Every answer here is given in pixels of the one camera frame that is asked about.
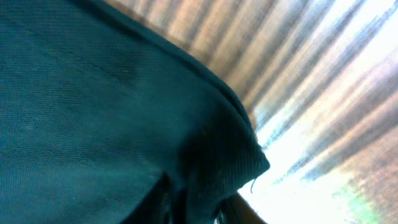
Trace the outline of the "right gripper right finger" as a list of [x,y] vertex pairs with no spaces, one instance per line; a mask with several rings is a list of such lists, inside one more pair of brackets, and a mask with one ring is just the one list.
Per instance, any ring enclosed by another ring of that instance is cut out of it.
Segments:
[[215,223],[267,224],[237,192],[221,202]]

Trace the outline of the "black polo shirt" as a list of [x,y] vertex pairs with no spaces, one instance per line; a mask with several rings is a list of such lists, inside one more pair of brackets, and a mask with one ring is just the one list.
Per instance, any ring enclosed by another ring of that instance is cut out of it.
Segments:
[[1,222],[213,223],[269,161],[238,97],[104,1],[1,2]]

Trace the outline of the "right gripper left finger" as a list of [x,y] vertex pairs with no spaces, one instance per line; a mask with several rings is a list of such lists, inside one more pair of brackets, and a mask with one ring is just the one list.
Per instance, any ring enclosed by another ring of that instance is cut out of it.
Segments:
[[121,224],[169,224],[172,212],[169,179],[163,175]]

